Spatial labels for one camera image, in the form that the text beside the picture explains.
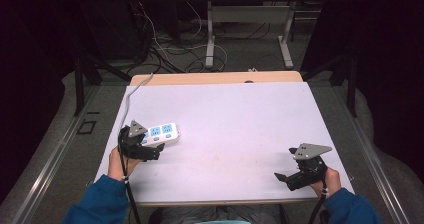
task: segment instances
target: hand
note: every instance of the hand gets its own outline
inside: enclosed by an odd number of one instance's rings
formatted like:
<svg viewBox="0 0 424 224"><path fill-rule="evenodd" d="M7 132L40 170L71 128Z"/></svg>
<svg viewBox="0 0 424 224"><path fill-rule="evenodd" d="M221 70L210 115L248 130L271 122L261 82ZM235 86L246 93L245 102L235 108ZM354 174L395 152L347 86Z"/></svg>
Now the hand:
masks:
<svg viewBox="0 0 424 224"><path fill-rule="evenodd" d="M141 160L138 159L129 159L124 156L124 163L127 165L127 175L130 176L131 173L134 171L135 167L138 163L140 163ZM118 181L124 180L124 172L122 170L122 164L121 164L121 157L118 151L118 147L113 148L113 150L109 154L109 169L107 172L107 175L110 178L113 178Z"/></svg>
<svg viewBox="0 0 424 224"><path fill-rule="evenodd" d="M327 172L325 173L325 182L328 188L328 195L326 196L326 199L342 188L339 172L329 167L327 169ZM315 191L317 196L320 197L322 194L323 187L322 182L319 181L314 184L311 184L310 186Z"/></svg>

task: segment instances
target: white table surface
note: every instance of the white table surface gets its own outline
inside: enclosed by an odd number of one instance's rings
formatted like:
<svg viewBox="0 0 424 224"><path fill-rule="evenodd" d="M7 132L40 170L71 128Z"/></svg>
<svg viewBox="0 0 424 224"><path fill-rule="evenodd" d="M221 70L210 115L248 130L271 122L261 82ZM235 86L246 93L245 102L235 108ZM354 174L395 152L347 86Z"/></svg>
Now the white table surface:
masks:
<svg viewBox="0 0 424 224"><path fill-rule="evenodd" d="M127 92L134 86L127 87ZM96 180L107 173L117 145L125 98ZM140 205L269 203L315 198L310 187L290 191L274 172L299 170L288 149L301 143L330 146L322 155L353 192L307 83L141 86L130 98L124 124L175 122L178 143L157 161L141 163L130 177Z"/></svg>

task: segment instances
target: desk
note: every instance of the desk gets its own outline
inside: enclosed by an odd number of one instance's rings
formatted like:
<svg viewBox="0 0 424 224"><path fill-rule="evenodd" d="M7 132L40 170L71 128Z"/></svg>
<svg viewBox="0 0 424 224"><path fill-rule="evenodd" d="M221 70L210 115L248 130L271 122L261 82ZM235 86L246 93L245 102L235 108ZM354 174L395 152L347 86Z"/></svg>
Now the desk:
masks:
<svg viewBox="0 0 424 224"><path fill-rule="evenodd" d="M135 77L132 85L145 77ZM196 80L202 84L193 85ZM243 83L246 80L255 83ZM274 172L298 172L288 148L304 142L331 146L333 150L323 159L340 171L343 186L353 191L309 86L299 73L178 74L178 78L163 74L153 76L148 85L131 96L124 123L136 120L153 127L175 122L181 137L178 143L165 146L159 160L142 163L132 174L131 187L139 205L315 198L311 188L291 192L274 176ZM127 87L127 93L134 88ZM96 179L107 171L124 106L125 98Z"/></svg>
<svg viewBox="0 0 424 224"><path fill-rule="evenodd" d="M288 6L213 6L208 2L208 45L205 66L213 66L215 36L213 35L214 22L270 22L284 23L283 35L278 36L285 67L293 69L293 62L287 47L291 24L293 22L296 2Z"/></svg>

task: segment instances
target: black curtain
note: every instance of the black curtain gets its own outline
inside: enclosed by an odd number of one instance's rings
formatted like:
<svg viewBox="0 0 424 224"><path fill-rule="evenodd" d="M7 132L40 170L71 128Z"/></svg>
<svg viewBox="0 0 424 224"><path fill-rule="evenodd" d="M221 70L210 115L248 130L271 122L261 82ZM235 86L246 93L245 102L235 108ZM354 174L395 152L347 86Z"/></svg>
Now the black curtain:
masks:
<svg viewBox="0 0 424 224"><path fill-rule="evenodd" d="M64 94L73 70L48 0L0 0L0 201L25 169Z"/></svg>
<svg viewBox="0 0 424 224"><path fill-rule="evenodd" d="M303 71L344 53L361 24L358 88L374 121L374 143L424 181L424 2L372 0L326 3L311 37Z"/></svg>

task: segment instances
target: blue jacket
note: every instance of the blue jacket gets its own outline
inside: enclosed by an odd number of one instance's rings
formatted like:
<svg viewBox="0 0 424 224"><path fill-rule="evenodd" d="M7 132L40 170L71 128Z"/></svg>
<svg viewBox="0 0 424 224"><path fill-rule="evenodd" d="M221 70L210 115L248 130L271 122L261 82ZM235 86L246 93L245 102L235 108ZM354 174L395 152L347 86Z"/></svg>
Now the blue jacket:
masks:
<svg viewBox="0 0 424 224"><path fill-rule="evenodd" d="M324 206L330 213L329 224L381 223L374 208L364 197L354 195L344 188L328 198ZM62 223L123 223L127 208L125 184L103 175L96 183L90 185L80 204L69 209Z"/></svg>

